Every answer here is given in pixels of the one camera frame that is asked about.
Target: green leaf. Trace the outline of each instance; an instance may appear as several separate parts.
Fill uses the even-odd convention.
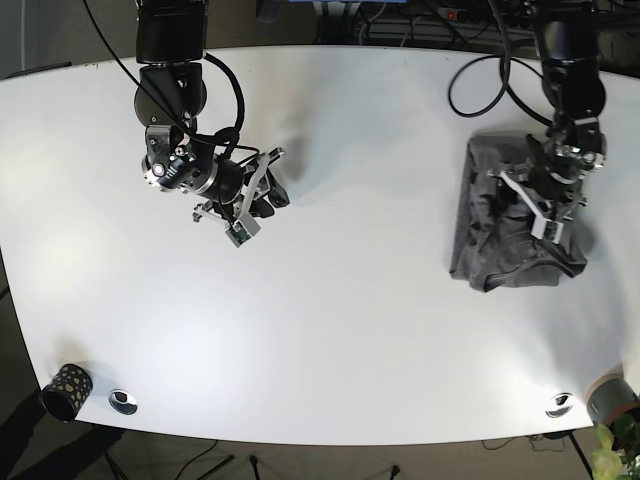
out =
[[[593,452],[593,471],[598,473],[602,480],[614,480],[622,470],[622,460],[612,450],[601,448]]]
[[[603,449],[611,450],[613,448],[613,433],[611,433],[611,430],[609,430],[606,425],[598,424],[596,427],[596,436]]]
[[[616,419],[613,424],[613,431],[616,437],[626,440],[632,433],[635,433],[636,420],[628,413],[625,413]]]

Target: dark gray cloth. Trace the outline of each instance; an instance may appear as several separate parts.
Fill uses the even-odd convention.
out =
[[[560,245],[531,235],[533,212],[492,173],[525,161],[522,137],[480,135],[469,140],[458,206],[451,276],[481,292],[494,288],[556,286],[587,265],[565,226]]]

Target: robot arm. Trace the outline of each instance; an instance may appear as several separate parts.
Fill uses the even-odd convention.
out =
[[[220,60],[204,59],[220,68],[236,94],[238,114],[232,127],[215,135],[197,133],[197,116],[207,101],[202,81],[206,44],[207,0],[140,0],[136,58],[140,69],[135,110],[146,127],[147,154],[142,170],[147,182],[161,191],[180,190],[205,198],[193,214],[227,226],[236,246],[255,236],[260,227],[253,217],[270,217],[273,207],[289,204],[285,190],[269,170],[284,155],[256,153],[236,163],[244,123],[244,98],[233,72]],[[216,148],[223,148],[220,154]]]
[[[542,63],[542,88],[555,108],[548,140],[527,138],[531,157],[500,177],[535,215],[531,233],[559,244],[580,205],[584,177],[601,168],[606,142],[598,116],[606,95],[599,78],[593,5],[588,0],[528,0]]]
[[[556,110],[548,153],[555,157],[555,173],[573,180],[601,166],[605,154],[598,115],[606,94],[599,78],[593,5],[585,0],[538,0],[530,8],[542,88]]]

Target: cup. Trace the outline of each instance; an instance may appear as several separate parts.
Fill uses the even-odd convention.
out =
[[[53,417],[70,422],[87,401],[93,382],[86,370],[72,363],[63,365],[40,393],[40,402]]]

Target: cable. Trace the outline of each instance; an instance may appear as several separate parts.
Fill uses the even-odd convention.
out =
[[[404,34],[404,37],[402,37],[402,41],[400,42],[400,48],[404,47],[404,44],[407,42],[407,39],[409,38],[409,34],[411,34],[411,37],[413,38],[413,27],[415,27],[420,20],[422,20],[422,17],[416,17],[409,22],[410,29],[407,31],[407,33]]]
[[[504,81],[504,67],[505,67],[505,60],[504,57],[502,56],[498,56],[500,58],[500,78]],[[542,75],[540,75],[531,65],[528,65],[526,63],[524,63],[522,60],[519,60],[517,58],[512,58],[511,59],[512,62],[515,62],[519,65],[522,65],[523,67],[528,68],[529,70],[531,70],[533,73],[535,73],[538,77],[540,77],[540,79],[542,80]],[[533,110],[532,108],[530,108],[526,103],[524,103],[522,101],[522,99],[520,99],[520,97],[518,97],[518,95],[516,95],[516,92],[513,91],[513,88],[511,88],[511,85],[509,85],[507,87],[507,93],[509,94],[509,97],[511,97],[511,100],[513,100],[513,103],[515,103],[518,107],[520,107],[520,109],[526,113],[527,115],[529,115],[531,118],[533,118],[534,120],[540,122],[542,125],[544,125],[545,127],[550,127],[551,124],[553,122],[551,122],[551,120],[549,120],[548,118],[543,117],[542,115],[540,115],[538,112],[536,112],[535,110]]]
[[[360,34],[358,35],[358,45],[362,46],[362,35],[364,34],[365,31],[365,26],[367,27],[367,34],[369,33],[369,30],[371,30],[371,24],[373,22],[375,22],[378,18],[380,18],[380,15],[382,15],[384,13],[384,10],[387,8],[387,4],[383,3],[382,4],[382,8],[380,10],[378,10],[378,13],[376,13],[373,17],[371,17],[370,19],[368,19],[365,22],[365,25],[363,25],[362,27],[360,27]]]
[[[589,462],[587,461],[587,459],[584,456],[584,452],[582,451],[582,449],[580,448],[580,444],[578,443],[578,441],[576,440],[576,437],[573,436],[573,432],[571,432],[569,434],[569,440],[571,440],[571,443],[573,444],[573,448],[576,449],[576,453],[578,454],[578,456],[580,457],[580,461],[582,462],[582,465],[584,466],[584,469],[587,471],[587,473],[589,474],[589,478],[591,478],[593,480],[593,471],[591,470],[591,465],[589,465]]]
[[[213,450],[214,448],[216,448],[216,445],[218,444],[218,440],[213,442],[213,445],[211,445],[209,448],[207,448],[204,452],[202,452],[199,455],[196,455],[195,457],[193,457],[191,460],[189,460],[187,463],[184,464],[184,466],[180,469],[180,471],[178,472],[178,475],[176,475],[176,478],[174,480],[178,480],[180,478],[180,475],[182,475],[182,472],[184,472],[184,470],[191,465],[193,462],[195,462],[197,459],[199,459],[201,456],[206,455],[207,453],[209,453],[211,450]]]
[[[531,445],[531,450],[533,450],[536,453],[544,453],[544,452],[554,452],[554,453],[562,453],[566,450],[566,445],[564,443],[564,438],[560,438],[560,442],[562,443],[562,448],[560,450],[556,450],[554,448],[537,448],[536,447],[536,442],[541,441],[542,439],[544,439],[543,435],[530,435],[527,437],[527,439],[529,440],[529,445]]]
[[[0,301],[7,295],[7,293],[9,293],[9,285],[4,287],[2,292],[0,292]]]
[[[240,140],[240,130],[242,130],[242,126],[244,125],[246,106],[244,103],[244,95],[242,94],[242,87],[240,86],[240,82],[238,82],[238,78],[235,76],[233,71],[229,67],[227,67],[224,62],[209,53],[205,53],[204,59],[222,70],[222,72],[231,82],[231,88],[233,88],[233,93],[236,96],[238,110],[236,114],[236,123],[233,126],[235,132],[233,132],[233,137],[231,138],[231,140],[229,140],[229,145],[223,153],[223,158],[229,158],[231,156],[231,152],[233,152],[233,149],[236,147],[236,145],[238,145],[238,141]]]
[[[484,32],[486,32],[491,25],[493,25],[493,22],[488,21],[487,24],[482,28],[482,30],[480,30],[478,33],[476,33],[473,37],[467,38],[467,42],[470,42],[470,41],[475,40],[476,38],[478,38],[480,35],[482,35]]]
[[[200,143],[212,145],[214,147],[227,146],[227,145],[231,146],[233,145],[234,141],[237,144],[237,140],[235,140],[236,135],[231,136],[232,134],[235,134],[235,129],[228,127],[218,131],[215,135],[202,135],[188,128],[185,124],[182,123],[182,120],[176,118],[176,116],[173,113],[169,112],[169,110],[167,110],[155,96],[151,95],[151,93],[144,86],[142,86],[142,84],[131,74],[131,72],[127,69],[127,67],[124,66],[124,64],[122,63],[122,61],[120,60],[116,52],[113,50],[113,48],[111,48],[111,45],[103,35],[102,30],[100,30],[100,27],[98,26],[98,23],[96,22],[96,19],[94,18],[93,13],[91,12],[91,8],[89,8],[89,4],[87,3],[87,0],[82,0],[82,3],[84,4],[85,10],[87,11],[89,20],[91,20],[91,23],[93,24],[93,28],[95,29],[96,33],[100,37],[100,40],[102,41],[106,49],[109,51],[113,59],[116,61],[118,66],[140,90],[146,93],[149,96],[149,98],[153,100],[153,102],[158,106],[158,108],[160,108],[160,110],[176,125],[178,129],[180,129],[180,131],[182,131],[182,133],[184,133],[185,135],[188,135],[189,137],[191,137],[192,139]],[[229,77],[232,87],[234,88],[234,92],[236,92],[236,96],[237,96],[238,93],[236,91],[236,85],[239,88],[239,84],[238,84],[237,78],[235,78],[235,75],[233,75],[233,72],[231,72],[231,70],[222,61],[213,57],[213,55],[206,54],[205,59],[207,58],[207,56],[210,57],[210,59],[208,59],[209,62],[214,63],[214,65],[220,68],[227,75],[227,77]],[[165,102],[165,104],[169,105],[167,100],[163,98],[160,90],[157,88],[154,88],[154,90],[160,96],[160,100]],[[240,106],[240,104],[241,104],[241,100],[238,99],[238,105]],[[236,125],[238,124],[242,125],[243,122],[244,122],[244,108],[242,112],[238,110]]]
[[[489,450],[490,452],[495,452],[496,450],[500,450],[501,448],[506,447],[507,445],[509,445],[511,442],[513,442],[516,438],[518,437],[513,437],[510,438],[509,440],[505,441],[504,443],[501,443],[500,445],[498,445],[497,447],[487,447],[487,445],[485,444],[486,440],[482,440],[482,448],[484,448],[485,450]]]
[[[115,480],[129,480],[115,460],[111,458],[108,451],[104,452],[104,458],[109,464],[109,468],[111,469],[111,473],[113,473]]]
[[[448,20],[446,20],[445,18],[441,17],[440,14],[436,11],[435,8],[433,8],[431,5],[429,5],[425,0],[419,0],[419,1],[424,6],[424,8],[429,10],[429,12],[435,17],[435,19],[444,26],[444,28],[449,30],[449,32],[454,37],[457,37],[464,45],[466,45],[470,52],[475,52],[473,47],[471,45],[469,45],[469,43],[467,43],[467,39],[464,38],[462,36],[462,34],[453,25],[451,25],[451,23]],[[500,15],[500,12],[498,10],[496,10],[496,11],[498,12],[497,15],[499,15],[500,18],[502,18],[502,15]]]
[[[620,7],[620,8],[623,8],[625,10],[631,10],[632,12],[640,12],[639,8],[627,7],[626,5],[623,5],[622,3],[616,2],[616,0],[607,0],[607,2],[609,2],[611,5],[615,5],[616,7]]]
[[[498,22],[498,29],[500,30],[500,36],[502,37],[502,42],[504,44],[504,61],[505,61],[505,68],[504,68],[504,77],[502,78],[502,86],[500,87],[500,91],[498,92],[498,94],[496,95],[496,97],[493,99],[493,101],[487,105],[486,107],[484,107],[481,110],[478,110],[476,112],[462,112],[460,110],[458,110],[456,108],[456,106],[453,104],[453,98],[451,96],[452,92],[453,92],[453,86],[456,83],[456,80],[458,79],[458,77],[460,77],[460,75],[470,66],[478,63],[478,62],[482,62],[484,60],[487,60],[489,58],[500,58],[500,55],[486,55],[483,57],[479,57],[479,58],[475,58],[473,60],[471,60],[469,63],[465,64],[462,66],[462,68],[460,70],[458,70],[456,72],[456,74],[453,76],[453,78],[451,79],[451,82],[449,83],[449,88],[447,90],[447,99],[449,100],[449,106],[451,107],[451,109],[459,116],[464,117],[464,118],[473,118],[473,117],[479,117],[481,115],[484,115],[485,113],[491,111],[493,109],[493,107],[495,107],[498,102],[500,102],[500,100],[502,100],[502,97],[504,96],[504,94],[507,92],[508,88],[509,88],[509,78],[511,76],[511,44],[509,42],[509,36],[507,34],[507,26],[504,22],[504,18],[502,18],[502,15],[500,14],[500,9],[498,7],[498,4],[496,3],[496,0],[487,0],[489,2],[489,6],[491,7],[491,10],[493,11],[493,15],[496,19],[496,21]]]

